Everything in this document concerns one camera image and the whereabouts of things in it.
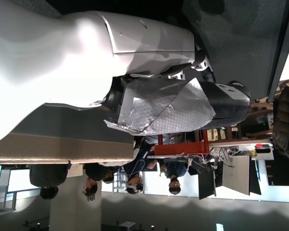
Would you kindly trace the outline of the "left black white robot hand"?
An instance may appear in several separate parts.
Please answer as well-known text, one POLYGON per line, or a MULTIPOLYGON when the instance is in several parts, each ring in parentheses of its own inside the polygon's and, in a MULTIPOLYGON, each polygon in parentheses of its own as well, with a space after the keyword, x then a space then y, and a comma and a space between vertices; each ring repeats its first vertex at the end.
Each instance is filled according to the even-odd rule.
POLYGON ((228 127, 250 113, 239 82, 218 84, 193 34, 118 13, 53 18, 0 0, 0 140, 42 105, 101 105, 133 136, 228 127))

